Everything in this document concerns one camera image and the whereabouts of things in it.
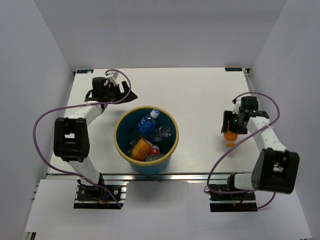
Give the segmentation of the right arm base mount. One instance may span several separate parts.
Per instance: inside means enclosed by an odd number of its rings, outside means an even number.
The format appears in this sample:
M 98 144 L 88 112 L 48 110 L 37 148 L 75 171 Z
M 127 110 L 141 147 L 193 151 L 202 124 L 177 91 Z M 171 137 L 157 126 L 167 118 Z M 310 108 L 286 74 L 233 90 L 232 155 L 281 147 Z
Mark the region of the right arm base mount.
M 256 196 L 253 192 L 237 194 L 218 194 L 210 192 L 205 186 L 203 191 L 209 195 L 211 213 L 257 212 Z

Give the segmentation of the red label water bottle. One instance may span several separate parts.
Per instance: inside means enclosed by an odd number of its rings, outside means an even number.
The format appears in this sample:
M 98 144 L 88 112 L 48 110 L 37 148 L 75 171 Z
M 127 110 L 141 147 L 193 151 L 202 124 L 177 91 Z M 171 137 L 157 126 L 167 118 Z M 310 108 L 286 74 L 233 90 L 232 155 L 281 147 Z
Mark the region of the red label water bottle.
M 158 160 L 160 157 L 161 157 L 161 154 L 160 154 L 159 147 L 157 145 L 153 145 L 152 149 L 150 150 L 150 152 L 146 156 L 145 161 L 146 162 L 155 161 L 155 160 Z

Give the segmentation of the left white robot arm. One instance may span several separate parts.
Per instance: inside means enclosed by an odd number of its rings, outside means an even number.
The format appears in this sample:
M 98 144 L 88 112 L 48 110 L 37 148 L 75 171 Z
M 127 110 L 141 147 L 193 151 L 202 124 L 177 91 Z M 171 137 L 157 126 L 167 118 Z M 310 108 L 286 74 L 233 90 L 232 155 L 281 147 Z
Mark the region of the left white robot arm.
M 101 174 L 89 158 L 90 140 L 88 126 L 100 116 L 108 104 L 122 104 L 134 101 L 138 96 L 122 81 L 123 91 L 117 83 L 118 73 L 109 72 L 105 77 L 94 77 L 92 89 L 86 94 L 85 101 L 91 102 L 80 107 L 68 117 L 58 117 L 54 123 L 53 152 L 68 163 L 85 180 L 81 183 L 92 184 L 88 193 L 99 200 L 105 196 L 106 187 L 102 184 Z

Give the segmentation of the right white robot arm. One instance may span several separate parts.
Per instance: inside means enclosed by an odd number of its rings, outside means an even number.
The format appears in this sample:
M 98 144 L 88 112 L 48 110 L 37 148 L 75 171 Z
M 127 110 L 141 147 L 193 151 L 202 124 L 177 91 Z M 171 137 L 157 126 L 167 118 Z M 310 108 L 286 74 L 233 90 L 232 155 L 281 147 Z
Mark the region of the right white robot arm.
M 300 157 L 287 150 L 271 128 L 269 115 L 259 110 L 255 96 L 234 99 L 232 111 L 223 113 L 226 144 L 234 147 L 238 135 L 253 134 L 259 157 L 251 173 L 233 173 L 227 179 L 226 195 L 236 200 L 244 191 L 291 194 L 295 187 Z

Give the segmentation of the small pepsi label bottle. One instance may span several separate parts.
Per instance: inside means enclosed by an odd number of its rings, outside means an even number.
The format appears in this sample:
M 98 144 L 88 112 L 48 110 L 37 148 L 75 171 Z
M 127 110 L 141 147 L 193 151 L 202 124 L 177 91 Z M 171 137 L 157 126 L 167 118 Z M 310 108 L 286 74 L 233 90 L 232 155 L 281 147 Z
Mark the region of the small pepsi label bottle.
M 133 150 L 133 148 L 137 145 L 137 143 L 139 142 L 139 138 L 133 138 L 133 139 L 131 139 L 130 141 L 129 141 L 129 145 L 130 145 L 130 147 L 129 147 L 129 149 L 127 150 L 127 152 L 126 152 L 126 155 L 128 156 L 128 157 L 131 157 L 132 156 L 132 150 Z

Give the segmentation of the orange plastic bottle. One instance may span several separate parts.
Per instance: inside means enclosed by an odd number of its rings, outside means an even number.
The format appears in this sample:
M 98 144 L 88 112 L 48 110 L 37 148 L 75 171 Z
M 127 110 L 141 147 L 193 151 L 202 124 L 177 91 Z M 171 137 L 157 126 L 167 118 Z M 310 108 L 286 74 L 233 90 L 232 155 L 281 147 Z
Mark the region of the orange plastic bottle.
M 236 144 L 236 141 L 237 141 L 237 138 L 238 138 L 238 134 L 234 133 L 234 132 L 231 132 L 231 131 L 228 131 L 228 132 L 223 133 L 223 137 L 224 137 L 224 140 L 225 140 L 225 145 L 228 148 L 232 148 Z
M 145 138 L 141 138 L 131 151 L 131 158 L 143 161 L 151 151 L 153 144 Z

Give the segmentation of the blue label bottle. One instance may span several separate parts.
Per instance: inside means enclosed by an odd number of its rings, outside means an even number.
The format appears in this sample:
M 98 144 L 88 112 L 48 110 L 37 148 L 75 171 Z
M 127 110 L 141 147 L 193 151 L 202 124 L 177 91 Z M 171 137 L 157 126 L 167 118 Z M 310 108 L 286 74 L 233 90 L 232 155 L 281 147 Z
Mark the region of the blue label bottle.
M 158 109 L 153 109 L 150 113 L 144 115 L 137 125 L 137 130 L 142 135 L 149 135 L 157 125 L 157 118 L 160 115 Z
M 160 125 L 155 127 L 150 133 L 150 139 L 153 142 L 167 141 L 172 136 L 172 130 L 168 125 Z

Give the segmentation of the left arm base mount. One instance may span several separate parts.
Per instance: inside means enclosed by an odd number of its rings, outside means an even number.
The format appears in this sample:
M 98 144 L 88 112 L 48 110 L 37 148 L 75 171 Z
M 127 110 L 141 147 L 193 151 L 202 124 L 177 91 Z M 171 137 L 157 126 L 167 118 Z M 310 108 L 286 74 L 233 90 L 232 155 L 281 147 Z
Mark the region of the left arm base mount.
M 119 210 L 117 202 L 104 189 L 93 185 L 80 184 L 76 189 L 73 208 L 74 209 L 90 209 L 90 210 Z M 122 207 L 127 192 L 126 181 L 106 180 L 104 186 L 113 194 L 119 205 Z

